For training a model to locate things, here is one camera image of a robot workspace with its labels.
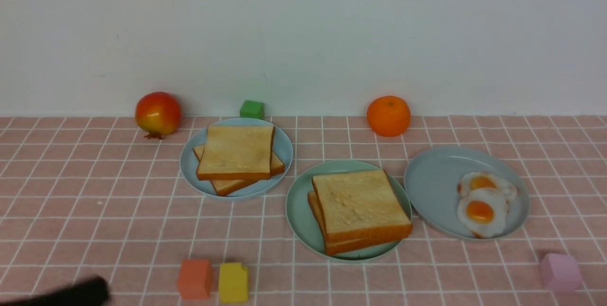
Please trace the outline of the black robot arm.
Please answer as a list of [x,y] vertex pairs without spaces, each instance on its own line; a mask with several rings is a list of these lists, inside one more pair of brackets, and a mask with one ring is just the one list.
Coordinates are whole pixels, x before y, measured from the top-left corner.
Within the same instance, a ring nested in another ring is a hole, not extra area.
[[83,279],[46,294],[2,301],[2,306],[105,306],[112,301],[108,281],[101,276]]

